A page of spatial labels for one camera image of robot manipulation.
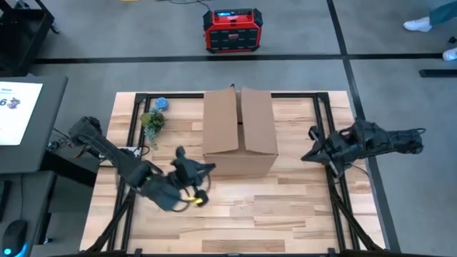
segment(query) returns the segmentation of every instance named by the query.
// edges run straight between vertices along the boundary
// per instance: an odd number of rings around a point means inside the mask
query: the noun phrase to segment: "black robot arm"
[[[301,160],[330,165],[334,175],[340,176],[356,159],[392,152],[422,152],[423,132],[424,128],[385,131],[375,123],[356,120],[349,128],[334,131],[324,141],[319,141],[318,128],[312,126],[309,136],[315,143]]]
[[[92,117],[83,117],[70,128],[69,135],[75,145],[89,145],[104,155],[117,167],[121,179],[125,180],[135,192],[145,196],[165,211],[174,211],[176,204],[190,200],[181,198],[180,190],[192,187],[197,206],[202,207],[208,202],[205,190],[199,188],[205,177],[216,167],[213,163],[198,163],[185,157],[182,146],[176,150],[176,159],[171,164],[176,168],[167,175],[150,161],[142,161],[127,150],[119,150],[104,138],[99,129],[99,122]]]

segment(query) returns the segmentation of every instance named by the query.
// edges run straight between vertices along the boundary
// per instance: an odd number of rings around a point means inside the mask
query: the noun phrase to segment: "blue ball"
[[[159,97],[155,103],[156,109],[160,111],[166,111],[169,108],[169,101],[164,97]]]

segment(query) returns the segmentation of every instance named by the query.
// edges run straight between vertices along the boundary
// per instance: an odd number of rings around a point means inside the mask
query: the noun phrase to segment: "wooden table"
[[[117,93],[107,138],[125,146],[135,92]],[[336,129],[353,123],[345,91],[329,91]],[[203,99],[170,99],[168,119],[157,144],[144,156],[165,171],[177,146],[189,158],[203,161]],[[183,213],[159,210],[136,197],[128,252],[143,253],[326,253],[338,249],[326,174],[317,163],[300,157],[312,146],[308,129],[316,124],[310,99],[273,99],[279,156],[263,178],[213,178],[210,203]],[[139,121],[134,142],[139,137]],[[356,165],[365,168],[362,161]],[[380,223],[366,174],[356,168],[346,172],[354,216],[381,247]],[[80,249],[89,247],[111,220],[116,198],[114,168],[100,168]],[[346,245],[351,241],[343,216]],[[116,248],[120,248],[122,221]]]

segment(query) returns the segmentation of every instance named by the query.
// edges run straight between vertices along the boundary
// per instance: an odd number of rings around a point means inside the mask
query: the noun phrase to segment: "person's foot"
[[[457,59],[457,47],[453,49],[449,49],[443,53],[444,61],[453,61]]]
[[[430,25],[430,18],[423,17],[421,19],[416,19],[413,21],[407,21],[403,24],[405,29],[409,31],[420,31],[420,32],[428,32],[431,30],[432,25]]]

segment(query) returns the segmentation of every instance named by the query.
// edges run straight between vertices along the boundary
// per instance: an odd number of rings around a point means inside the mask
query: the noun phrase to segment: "portable power station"
[[[263,21],[258,9],[208,11],[203,20],[206,50],[213,54],[255,51],[260,46]]]

